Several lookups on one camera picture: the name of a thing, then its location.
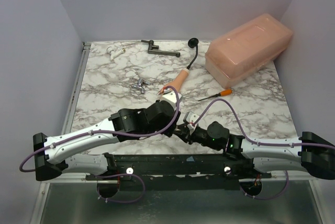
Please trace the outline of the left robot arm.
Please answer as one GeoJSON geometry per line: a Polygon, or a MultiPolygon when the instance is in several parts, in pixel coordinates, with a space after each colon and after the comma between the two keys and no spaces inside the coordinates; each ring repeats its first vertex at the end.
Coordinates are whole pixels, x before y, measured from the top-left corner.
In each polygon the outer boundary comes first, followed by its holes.
{"type": "Polygon", "coordinates": [[[65,135],[33,136],[35,176],[48,181],[64,173],[100,175],[109,180],[116,167],[103,154],[89,155],[84,151],[126,140],[139,140],[158,134],[171,136],[180,116],[179,107],[159,100],[142,109],[121,109],[93,126],[65,135]]]}

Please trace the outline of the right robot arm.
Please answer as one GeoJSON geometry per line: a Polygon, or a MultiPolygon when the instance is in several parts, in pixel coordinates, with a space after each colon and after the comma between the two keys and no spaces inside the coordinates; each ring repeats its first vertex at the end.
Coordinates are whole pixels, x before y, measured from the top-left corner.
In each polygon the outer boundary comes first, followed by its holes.
{"type": "Polygon", "coordinates": [[[185,143],[199,143],[213,150],[223,151],[231,160],[247,159],[241,173],[248,178],[259,172],[275,170],[303,171],[311,176],[334,179],[334,145],[313,132],[291,139],[253,139],[234,135],[218,122],[207,129],[189,123],[178,125],[174,134],[185,143]]]}

